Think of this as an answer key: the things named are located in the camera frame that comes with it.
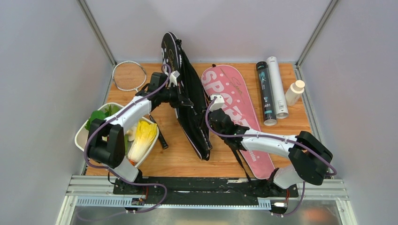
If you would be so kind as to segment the black racket cover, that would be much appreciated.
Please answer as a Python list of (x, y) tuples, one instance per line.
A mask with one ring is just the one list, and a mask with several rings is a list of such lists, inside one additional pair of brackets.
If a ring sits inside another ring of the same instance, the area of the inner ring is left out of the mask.
[(212, 149), (209, 129), (205, 125), (208, 97), (198, 73), (183, 50), (182, 40), (171, 31), (162, 38), (161, 56), (162, 63), (169, 65), (171, 72), (179, 72), (179, 86), (183, 96), (189, 100), (189, 106), (175, 109), (177, 120), (199, 159), (208, 161)]

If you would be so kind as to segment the pink racket cover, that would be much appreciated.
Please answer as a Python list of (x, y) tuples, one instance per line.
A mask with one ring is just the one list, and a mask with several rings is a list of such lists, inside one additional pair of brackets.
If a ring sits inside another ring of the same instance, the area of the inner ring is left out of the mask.
[[(241, 126), (260, 131), (260, 123), (241, 73), (230, 65), (209, 67), (201, 75), (207, 95), (220, 94), (224, 98), (222, 109), (231, 120)], [(241, 150), (254, 177), (268, 179), (275, 169), (268, 153), (257, 150)]]

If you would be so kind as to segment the black shuttlecock tube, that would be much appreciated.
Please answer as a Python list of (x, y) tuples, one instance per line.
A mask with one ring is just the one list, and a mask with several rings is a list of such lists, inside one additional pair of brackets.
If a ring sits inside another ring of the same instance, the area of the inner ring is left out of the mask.
[(256, 64), (256, 71), (259, 76), (260, 95), (262, 103), (263, 123), (266, 126), (277, 124), (275, 105), (273, 101), (273, 92), (268, 72), (268, 65), (265, 61)]

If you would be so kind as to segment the white shuttlecock tube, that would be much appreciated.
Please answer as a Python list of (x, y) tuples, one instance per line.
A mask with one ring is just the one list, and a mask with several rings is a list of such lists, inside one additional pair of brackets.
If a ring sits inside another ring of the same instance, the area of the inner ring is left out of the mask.
[(271, 56), (266, 59), (266, 63), (268, 65), (268, 73), (273, 92), (276, 118), (285, 119), (289, 116), (289, 112), (277, 58), (275, 56)]

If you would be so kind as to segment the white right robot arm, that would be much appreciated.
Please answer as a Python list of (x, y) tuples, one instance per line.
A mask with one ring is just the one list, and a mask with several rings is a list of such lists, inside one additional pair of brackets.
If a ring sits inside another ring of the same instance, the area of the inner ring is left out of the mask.
[(300, 182), (320, 186), (329, 175), (333, 154), (307, 131), (298, 135), (264, 133), (235, 124), (222, 109), (207, 111), (205, 117), (209, 130), (231, 150), (256, 150), (289, 159), (289, 166), (275, 169), (269, 177), (268, 190), (274, 196)]

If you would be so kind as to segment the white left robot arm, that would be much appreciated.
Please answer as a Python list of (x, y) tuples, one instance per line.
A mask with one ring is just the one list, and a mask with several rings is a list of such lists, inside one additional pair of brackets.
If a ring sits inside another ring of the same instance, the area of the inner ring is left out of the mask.
[(124, 137), (128, 129), (161, 103), (177, 106), (187, 101), (179, 90), (180, 76), (178, 71), (169, 74), (154, 72), (150, 82), (125, 107), (105, 119), (94, 119), (84, 147), (86, 163), (93, 166), (90, 159), (101, 163), (101, 168), (109, 170), (125, 182), (130, 193), (140, 193), (144, 182), (138, 178), (138, 168), (125, 156)]

